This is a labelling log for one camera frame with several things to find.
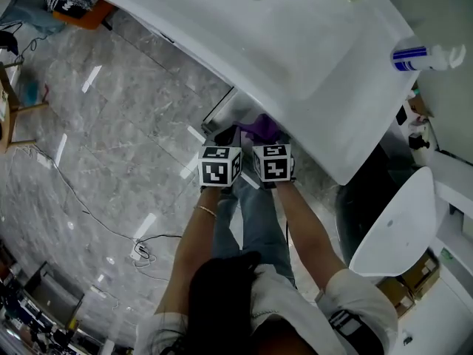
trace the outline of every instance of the gray tile floor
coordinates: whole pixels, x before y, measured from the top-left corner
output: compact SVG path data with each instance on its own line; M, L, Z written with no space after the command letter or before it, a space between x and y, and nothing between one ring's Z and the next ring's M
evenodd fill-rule
M25 53L22 74L48 85L50 108L20 117L16 139L36 138L54 158L65 133L59 168L112 230L133 236L152 213L156 220L147 235L182 233L199 194L195 170L186 165L200 143L188 126L199 128L230 87L123 11L111 24L112 32L68 27ZM21 49L36 37L28 27L16 34ZM0 54L1 60L8 58ZM84 83L96 67L100 71L87 89ZM301 149L295 153L297 185L339 251L333 216L337 185ZM138 320L152 314L166 281L138 273L129 257L130 241L84 213L59 174L34 156L22 150L0 156L0 235L28 274L47 260L85 292L78 312L83 327L133 346ZM284 225L278 201L276 206ZM231 226L241 242L239 209ZM176 246L174 239L150 241L157 260L141 271L169 278ZM299 290L313 300L318 290L292 246L290 253ZM91 285L107 298L91 292Z

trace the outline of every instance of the wooden chair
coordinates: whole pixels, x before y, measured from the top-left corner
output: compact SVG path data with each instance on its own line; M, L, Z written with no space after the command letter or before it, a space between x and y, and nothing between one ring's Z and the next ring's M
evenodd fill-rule
M94 30L100 24L103 24L107 29L111 30L110 25L105 21L105 18L111 13L115 6L111 5L105 0L98 0L95 6L81 18L73 18L59 12L52 12L52 16L58 20L65 21L83 29Z
M8 94L7 108L5 110L5 119L0 120L1 126L1 139L0 139L0 152L5 153L10 147L14 146L25 146L34 145L35 140L31 141L19 141L12 142L13 130L15 129L16 117L27 112L31 112L36 109L47 107L47 103L41 103L27 108L20 108L20 100L18 99L15 91L13 90L10 79L8 78L6 69L22 64L22 62L11 63L4 65L0 62L0 83L1 88Z

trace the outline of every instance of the person's right arm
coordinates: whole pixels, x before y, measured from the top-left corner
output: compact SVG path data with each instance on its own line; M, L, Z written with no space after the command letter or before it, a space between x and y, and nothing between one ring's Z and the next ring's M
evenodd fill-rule
M294 184L283 181L276 183L276 187L297 254L317 286L325 290L332 276L346 265L334 252L324 226Z

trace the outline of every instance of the white toilet lid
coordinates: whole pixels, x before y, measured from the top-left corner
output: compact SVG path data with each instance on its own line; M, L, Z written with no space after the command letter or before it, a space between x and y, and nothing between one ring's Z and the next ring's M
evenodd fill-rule
M398 276L417 262L437 228L434 179L419 169L399 189L368 231L350 262L363 276Z

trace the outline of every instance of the denim pants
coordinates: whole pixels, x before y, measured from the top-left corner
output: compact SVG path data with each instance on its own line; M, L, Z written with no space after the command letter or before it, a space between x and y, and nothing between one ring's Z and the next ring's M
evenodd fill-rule
M44 0L12 0L0 17L0 24L21 21L36 28L41 34L51 35L64 29L66 24L47 11Z
M243 215L243 248L230 231L238 200ZM276 218L273 195L255 189L239 177L230 195L221 194L214 228L213 257L235 257L249 251L261 254L261 264L272 264L276 272L295 286L289 248Z

